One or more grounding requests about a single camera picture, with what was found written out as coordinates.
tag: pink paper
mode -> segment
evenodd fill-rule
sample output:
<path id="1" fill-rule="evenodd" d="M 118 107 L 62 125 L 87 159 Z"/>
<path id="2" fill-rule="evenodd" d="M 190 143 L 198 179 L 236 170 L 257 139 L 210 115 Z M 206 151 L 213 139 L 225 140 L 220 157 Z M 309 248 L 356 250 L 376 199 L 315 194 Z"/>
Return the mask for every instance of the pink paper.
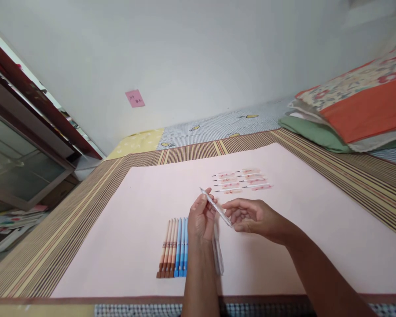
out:
<path id="1" fill-rule="evenodd" d="M 396 294 L 396 234 L 279 144 L 162 166 L 133 167 L 92 227 L 51 297 L 182 296 L 185 279 L 156 279 L 167 221 L 187 217 L 218 171 L 259 168 L 262 199 L 301 227 L 360 293 Z M 218 219 L 220 294 L 304 294 L 285 247 L 237 233 Z"/>
<path id="2" fill-rule="evenodd" d="M 132 108 L 143 107 L 145 106 L 144 101 L 142 100 L 142 96 L 139 90 L 132 90 L 129 92 L 125 92 L 126 97 L 128 98 L 129 102 L 131 103 Z"/>

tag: brown pencil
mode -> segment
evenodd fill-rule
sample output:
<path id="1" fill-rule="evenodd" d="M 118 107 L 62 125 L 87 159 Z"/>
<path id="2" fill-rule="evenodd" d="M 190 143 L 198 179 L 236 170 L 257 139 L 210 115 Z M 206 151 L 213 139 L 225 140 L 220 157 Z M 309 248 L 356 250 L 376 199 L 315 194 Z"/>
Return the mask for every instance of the brown pencil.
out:
<path id="1" fill-rule="evenodd" d="M 172 267 L 172 253 L 173 253 L 173 240 L 175 238 L 175 226 L 176 226 L 176 220 L 173 220 L 172 234 L 171 234 L 170 245 L 169 245 L 169 258 L 167 259 L 167 267 L 166 267 L 166 272 L 164 274 L 165 278 L 170 277 L 170 269 Z"/>
<path id="2" fill-rule="evenodd" d="M 170 277 L 175 277 L 175 263 L 176 263 L 176 248 L 177 248 L 177 232 L 179 228 L 179 219 L 176 219 L 175 235 L 173 238 L 173 252 L 170 266 Z"/>
<path id="3" fill-rule="evenodd" d="M 161 277 L 161 271 L 163 270 L 164 255 L 166 253 L 166 244 L 167 244 L 167 239 L 168 239 L 168 236 L 169 236 L 169 229 L 170 229 L 170 220 L 167 223 L 166 238 L 163 241 L 163 249 L 161 251 L 160 265 L 158 266 L 157 278 Z"/>
<path id="4" fill-rule="evenodd" d="M 170 220 L 169 234 L 167 235 L 166 248 L 164 251 L 163 268 L 161 269 L 161 274 L 160 274 L 161 278 L 165 278 L 167 261 L 169 260 L 169 247 L 170 247 L 170 237 L 172 236 L 172 229 L 173 229 L 173 219 Z"/>

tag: striped mat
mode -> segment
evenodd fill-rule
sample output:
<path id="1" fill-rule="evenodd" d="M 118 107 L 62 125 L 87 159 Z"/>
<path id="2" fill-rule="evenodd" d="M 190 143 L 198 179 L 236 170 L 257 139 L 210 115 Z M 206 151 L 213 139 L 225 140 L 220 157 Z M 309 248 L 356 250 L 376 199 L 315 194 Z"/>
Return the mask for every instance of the striped mat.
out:
<path id="1" fill-rule="evenodd" d="M 0 263 L 0 299 L 48 298 L 94 222 L 133 166 L 169 164 L 277 142 L 396 232 L 396 165 L 367 154 L 327 152 L 285 129 L 130 154 L 105 161 Z"/>

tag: sticky note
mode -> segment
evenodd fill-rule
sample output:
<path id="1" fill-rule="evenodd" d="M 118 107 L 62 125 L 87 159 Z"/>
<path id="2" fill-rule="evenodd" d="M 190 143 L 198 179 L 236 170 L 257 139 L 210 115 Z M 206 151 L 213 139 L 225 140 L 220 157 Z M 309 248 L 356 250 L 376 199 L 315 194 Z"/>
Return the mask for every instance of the sticky note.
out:
<path id="1" fill-rule="evenodd" d="M 143 107 L 145 106 L 144 101 L 142 100 L 142 96 L 139 90 L 132 90 L 129 92 L 125 92 L 126 97 L 128 98 L 129 102 L 131 103 L 132 108 L 136 107 Z"/>

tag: pillow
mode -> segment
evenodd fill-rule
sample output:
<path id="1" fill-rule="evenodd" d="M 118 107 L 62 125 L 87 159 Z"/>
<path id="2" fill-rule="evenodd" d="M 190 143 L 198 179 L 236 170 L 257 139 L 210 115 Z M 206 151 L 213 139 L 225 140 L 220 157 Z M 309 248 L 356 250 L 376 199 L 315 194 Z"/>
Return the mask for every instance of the pillow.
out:
<path id="1" fill-rule="evenodd" d="M 351 149 L 328 125 L 311 122 L 292 116 L 279 119 L 279 125 L 291 132 L 297 133 L 306 139 L 335 153 L 351 153 Z M 383 145 L 379 149 L 396 147 L 396 141 Z"/>
<path id="2" fill-rule="evenodd" d="M 329 82 L 296 95 L 290 107 L 325 120 L 356 151 L 369 151 L 396 140 L 396 49 Z"/>

